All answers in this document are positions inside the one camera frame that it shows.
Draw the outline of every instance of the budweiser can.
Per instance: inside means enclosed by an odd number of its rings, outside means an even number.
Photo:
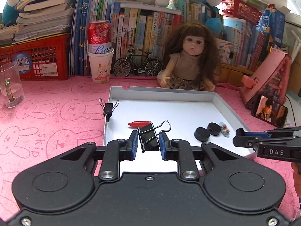
[[[111,51],[111,25],[108,20],[90,22],[88,26],[88,50],[102,54]]]

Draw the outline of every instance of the cable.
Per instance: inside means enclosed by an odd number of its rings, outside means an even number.
[[[296,126],[297,126],[297,124],[296,124],[296,119],[295,119],[295,114],[294,114],[294,110],[293,110],[292,102],[290,101],[290,98],[289,98],[287,95],[285,95],[285,96],[287,97],[288,101],[290,102],[290,107],[292,108],[292,113],[293,113],[294,122],[295,122],[295,127],[296,127]]]

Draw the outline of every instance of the red basket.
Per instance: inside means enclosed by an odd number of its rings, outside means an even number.
[[[253,25],[257,25],[262,13],[242,0],[222,0],[223,15],[238,19],[245,19]]]
[[[22,81],[67,80],[70,34],[0,48],[0,66],[16,61]]]

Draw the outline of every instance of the binder clip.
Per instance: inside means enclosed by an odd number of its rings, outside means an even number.
[[[164,122],[167,122],[169,124],[169,129],[160,131],[159,133],[156,134],[155,130],[161,127],[164,124]],[[145,151],[159,151],[160,144],[159,144],[158,136],[162,132],[169,132],[170,130],[171,130],[171,124],[168,120],[164,120],[161,123],[161,125],[157,127],[154,127],[152,122],[146,125],[145,127],[139,127],[138,135],[141,143],[142,152],[144,153]]]
[[[113,111],[119,105],[119,100],[116,101],[116,103],[114,104],[114,106],[113,106],[112,103],[105,103],[103,105],[101,98],[99,98],[99,103],[100,103],[100,105],[102,107],[102,110],[103,110],[103,116],[106,118],[107,122],[110,122],[110,118],[112,116]]]

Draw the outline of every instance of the white tray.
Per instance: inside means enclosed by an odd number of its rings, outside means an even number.
[[[172,126],[171,131],[166,133],[169,139],[183,139],[192,146],[200,146],[201,142],[194,137],[196,128],[206,128],[210,122],[223,122],[230,130],[230,137],[211,135],[208,141],[250,159],[256,156],[252,149],[232,144],[237,128],[242,127],[245,131],[249,131],[249,128],[216,93],[146,87],[124,90],[122,87],[111,87],[108,103],[115,103],[117,100],[119,105],[104,127],[105,145],[111,140],[128,139],[134,130],[128,123],[133,121],[152,121],[156,127],[163,120],[168,120]],[[167,130],[168,127],[168,123],[164,123],[156,133]],[[199,161],[196,164],[201,170]],[[120,174],[124,171],[170,172],[177,169],[177,162],[162,160],[160,152],[142,153],[140,143],[136,159],[120,163]]]

